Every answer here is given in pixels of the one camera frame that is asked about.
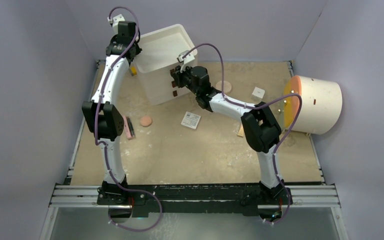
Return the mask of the white three-drawer organizer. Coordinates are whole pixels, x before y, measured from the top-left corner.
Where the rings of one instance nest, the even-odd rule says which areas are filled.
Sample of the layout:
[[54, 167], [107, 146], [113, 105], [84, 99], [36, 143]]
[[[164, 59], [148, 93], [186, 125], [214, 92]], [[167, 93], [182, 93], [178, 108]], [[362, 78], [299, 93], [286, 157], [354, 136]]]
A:
[[134, 60], [139, 82], [153, 106], [190, 93], [175, 85], [170, 70], [179, 66], [179, 54], [195, 45], [181, 24], [174, 24], [140, 36], [141, 53]]

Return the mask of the white printed makeup box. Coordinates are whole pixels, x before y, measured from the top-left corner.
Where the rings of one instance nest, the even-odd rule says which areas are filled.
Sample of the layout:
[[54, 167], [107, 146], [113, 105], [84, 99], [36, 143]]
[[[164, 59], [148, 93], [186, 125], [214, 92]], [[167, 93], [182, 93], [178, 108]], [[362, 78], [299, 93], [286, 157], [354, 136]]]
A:
[[180, 124], [184, 127], [196, 130], [200, 120], [201, 120], [200, 115], [186, 111]]

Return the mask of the pink makeup stick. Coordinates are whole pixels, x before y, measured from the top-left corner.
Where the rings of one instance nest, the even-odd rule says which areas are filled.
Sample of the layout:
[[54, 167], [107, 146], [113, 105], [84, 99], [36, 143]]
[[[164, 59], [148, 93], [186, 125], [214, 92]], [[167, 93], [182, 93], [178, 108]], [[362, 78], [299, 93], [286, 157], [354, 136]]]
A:
[[131, 134], [130, 134], [130, 131], [129, 131], [129, 127], [128, 127], [128, 123], [127, 123], [127, 119], [126, 117], [128, 116], [123, 116], [123, 119], [124, 119], [124, 128], [125, 128], [125, 134], [126, 134], [126, 137], [128, 140], [131, 140], [131, 139], [134, 139], [135, 137], [131, 137]]

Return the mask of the beige concealer tube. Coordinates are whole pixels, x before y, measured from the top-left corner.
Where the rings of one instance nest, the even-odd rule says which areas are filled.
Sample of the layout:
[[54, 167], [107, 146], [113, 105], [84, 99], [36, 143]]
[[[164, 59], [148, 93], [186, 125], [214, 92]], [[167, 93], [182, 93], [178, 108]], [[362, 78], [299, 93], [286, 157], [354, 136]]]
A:
[[238, 132], [237, 132], [237, 136], [243, 138], [244, 135], [245, 135], [245, 133], [244, 133], [244, 127], [243, 127], [243, 125], [241, 124], [240, 127], [239, 127], [239, 130], [238, 130]]

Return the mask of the small white cube box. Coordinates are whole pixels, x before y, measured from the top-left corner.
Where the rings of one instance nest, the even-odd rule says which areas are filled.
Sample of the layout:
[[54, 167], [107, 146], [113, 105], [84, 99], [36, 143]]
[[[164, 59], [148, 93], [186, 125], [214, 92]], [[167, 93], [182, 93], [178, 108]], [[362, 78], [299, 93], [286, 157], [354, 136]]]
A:
[[251, 98], [256, 102], [261, 102], [264, 98], [266, 91], [262, 88], [255, 87], [251, 93]]

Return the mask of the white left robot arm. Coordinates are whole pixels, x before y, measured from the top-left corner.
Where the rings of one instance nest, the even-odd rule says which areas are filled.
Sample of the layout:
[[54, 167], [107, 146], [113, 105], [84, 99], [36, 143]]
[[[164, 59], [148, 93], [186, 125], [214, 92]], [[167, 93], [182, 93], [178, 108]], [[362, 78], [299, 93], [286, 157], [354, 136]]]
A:
[[124, 76], [141, 48], [137, 42], [137, 23], [113, 21], [111, 26], [115, 35], [106, 48], [102, 79], [91, 100], [82, 103], [81, 110], [95, 144], [102, 151], [104, 179], [97, 190], [97, 204], [115, 206], [128, 204], [130, 198], [120, 150], [125, 119], [117, 109], [117, 97]]

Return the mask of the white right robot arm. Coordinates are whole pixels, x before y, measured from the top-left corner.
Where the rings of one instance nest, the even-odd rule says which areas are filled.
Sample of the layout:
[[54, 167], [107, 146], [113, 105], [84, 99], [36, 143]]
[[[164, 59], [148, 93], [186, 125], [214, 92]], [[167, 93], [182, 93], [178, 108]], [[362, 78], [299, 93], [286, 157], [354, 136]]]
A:
[[262, 108], [263, 102], [247, 108], [245, 102], [228, 101], [211, 85], [208, 70], [203, 66], [182, 68], [178, 65], [170, 70], [170, 76], [172, 85], [190, 90], [202, 109], [241, 122], [246, 142], [258, 157], [262, 200], [268, 204], [278, 200], [291, 205], [290, 190], [278, 169], [277, 149], [282, 130], [271, 109]]

